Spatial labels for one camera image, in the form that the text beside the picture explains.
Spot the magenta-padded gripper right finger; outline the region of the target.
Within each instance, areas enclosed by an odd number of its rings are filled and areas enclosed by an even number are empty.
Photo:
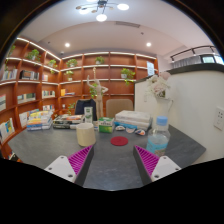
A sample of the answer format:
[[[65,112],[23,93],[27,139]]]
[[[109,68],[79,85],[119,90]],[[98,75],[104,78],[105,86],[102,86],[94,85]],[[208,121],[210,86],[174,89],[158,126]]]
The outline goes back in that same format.
[[[133,155],[144,185],[180,170],[168,156],[158,157],[137,145],[133,148]]]

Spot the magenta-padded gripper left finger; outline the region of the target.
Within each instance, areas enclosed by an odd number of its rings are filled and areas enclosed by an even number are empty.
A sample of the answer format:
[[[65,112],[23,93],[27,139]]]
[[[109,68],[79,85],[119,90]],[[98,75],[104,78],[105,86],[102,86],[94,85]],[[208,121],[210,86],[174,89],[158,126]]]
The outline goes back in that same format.
[[[82,186],[85,182],[93,155],[94,146],[90,145],[68,157],[60,155],[45,168],[45,171]]]

